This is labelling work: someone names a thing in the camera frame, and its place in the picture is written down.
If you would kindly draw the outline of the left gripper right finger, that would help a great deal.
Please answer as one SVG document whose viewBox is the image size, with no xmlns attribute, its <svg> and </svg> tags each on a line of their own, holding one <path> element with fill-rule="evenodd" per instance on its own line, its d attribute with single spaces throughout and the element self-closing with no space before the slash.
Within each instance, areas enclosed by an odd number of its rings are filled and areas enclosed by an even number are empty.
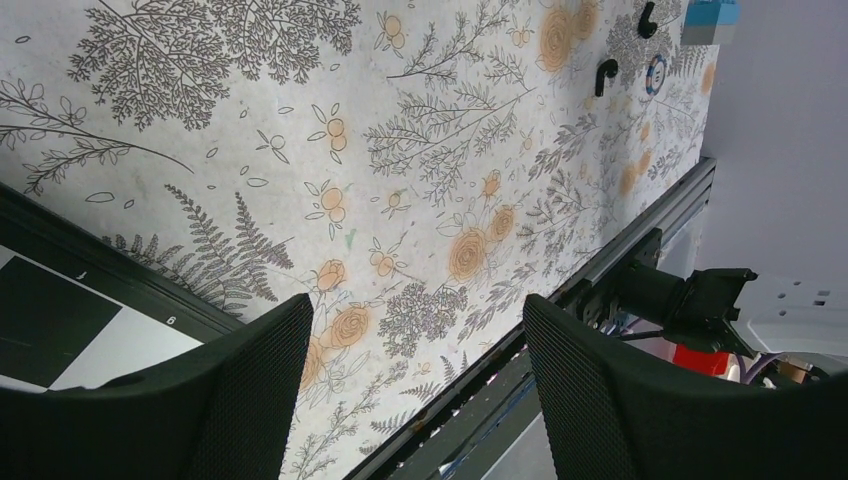
<svg viewBox="0 0 848 480">
<path fill-rule="evenodd" d="M 523 324 L 561 479 L 843 479 L 847 378 L 766 389 L 706 376 L 531 294 Z"/>
</svg>

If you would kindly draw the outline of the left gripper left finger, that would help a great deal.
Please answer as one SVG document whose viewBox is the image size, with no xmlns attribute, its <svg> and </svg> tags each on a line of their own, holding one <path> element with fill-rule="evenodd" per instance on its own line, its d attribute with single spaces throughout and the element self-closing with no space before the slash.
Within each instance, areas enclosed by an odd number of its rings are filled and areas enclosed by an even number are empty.
<svg viewBox="0 0 848 480">
<path fill-rule="evenodd" d="M 275 479 L 311 339 L 297 294 L 95 388 L 1 393 L 5 479 Z"/>
</svg>

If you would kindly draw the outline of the black earbud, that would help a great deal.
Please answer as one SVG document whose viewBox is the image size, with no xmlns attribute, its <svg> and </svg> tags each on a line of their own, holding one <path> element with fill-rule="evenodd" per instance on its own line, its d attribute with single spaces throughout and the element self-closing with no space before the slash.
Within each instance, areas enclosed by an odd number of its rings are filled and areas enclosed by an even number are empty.
<svg viewBox="0 0 848 480">
<path fill-rule="evenodd" d="M 602 61 L 596 70 L 594 83 L 594 96 L 602 97 L 605 91 L 605 85 L 608 80 L 614 79 L 619 72 L 618 61 L 614 58 L 609 58 Z"/>
<path fill-rule="evenodd" d="M 654 1 L 647 1 L 640 14 L 637 23 L 637 33 L 642 39 L 652 38 L 659 28 L 659 24 L 652 19 L 655 6 L 656 3 Z"/>
</svg>

